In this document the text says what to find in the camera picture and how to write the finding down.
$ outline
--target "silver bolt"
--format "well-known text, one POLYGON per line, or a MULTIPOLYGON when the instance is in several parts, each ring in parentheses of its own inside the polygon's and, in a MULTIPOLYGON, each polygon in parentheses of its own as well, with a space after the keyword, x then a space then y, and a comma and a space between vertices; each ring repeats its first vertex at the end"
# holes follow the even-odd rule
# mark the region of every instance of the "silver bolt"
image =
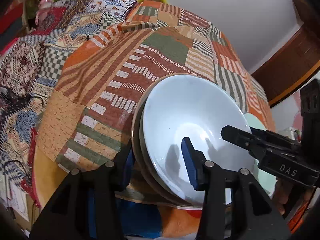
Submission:
POLYGON ((108 161, 106 162, 105 166, 108 167, 108 168, 111 168, 115 165, 115 163, 113 161, 108 161))
POLYGON ((214 162, 212 161, 205 161, 204 163, 205 166, 209 167, 209 168, 212 168, 214 166, 214 162))
POLYGON ((73 169, 70 171, 71 175, 77 175, 79 173, 79 169, 73 169))
POLYGON ((240 172, 241 172, 243 175, 248 175, 248 174, 250 173, 250 171, 249 171, 248 169, 246 169, 246 168, 242 168, 242 169, 240 170, 240 172))

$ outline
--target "white wall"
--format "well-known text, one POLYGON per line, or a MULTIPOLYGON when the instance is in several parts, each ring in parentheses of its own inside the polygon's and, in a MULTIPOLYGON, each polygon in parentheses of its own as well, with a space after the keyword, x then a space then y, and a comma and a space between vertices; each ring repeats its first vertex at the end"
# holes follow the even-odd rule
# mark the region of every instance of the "white wall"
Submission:
POLYGON ((229 38, 249 72, 268 60, 278 50, 274 48, 285 44, 299 28, 292 0, 168 2, 213 22, 229 38))

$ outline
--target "patterned blanket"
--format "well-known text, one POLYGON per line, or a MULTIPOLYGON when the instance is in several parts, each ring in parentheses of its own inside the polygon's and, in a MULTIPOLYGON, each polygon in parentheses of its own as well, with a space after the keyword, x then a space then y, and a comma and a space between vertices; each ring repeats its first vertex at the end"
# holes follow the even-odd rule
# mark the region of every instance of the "patterned blanket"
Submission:
MULTIPOLYGON (((92 170, 112 159, 128 142, 143 92, 171 73, 191 73, 216 83, 243 113, 254 114, 274 130, 263 88, 244 69, 220 30, 182 8, 144 1, 131 9, 135 2, 60 2, 57 6, 67 8, 55 16, 53 31, 19 40, 40 54, 36 61, 40 71, 34 83, 19 83, 23 95, 6 87, 9 92, 0 98, 5 117, 0 119, 0 170, 10 181, 32 193, 34 151, 43 152, 66 171, 92 170)), ((127 189, 117 197, 125 214, 140 213, 134 227, 124 227, 126 234, 179 237, 198 229, 201 212, 176 208, 159 196, 138 166, 127 189), (148 205, 137 210, 133 202, 148 205), (159 218, 153 225, 148 221, 150 214, 159 218)))

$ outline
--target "stuffed bunny toy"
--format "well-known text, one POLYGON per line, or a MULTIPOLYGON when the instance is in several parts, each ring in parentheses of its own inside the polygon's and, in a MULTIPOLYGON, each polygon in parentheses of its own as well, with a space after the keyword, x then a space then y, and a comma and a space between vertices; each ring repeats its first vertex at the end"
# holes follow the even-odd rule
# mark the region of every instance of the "stuffed bunny toy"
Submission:
POLYGON ((38 5, 39 10, 37 11, 36 20, 35 20, 36 25, 41 25, 42 21, 47 17, 52 4, 53 4, 53 0, 40 1, 38 5))

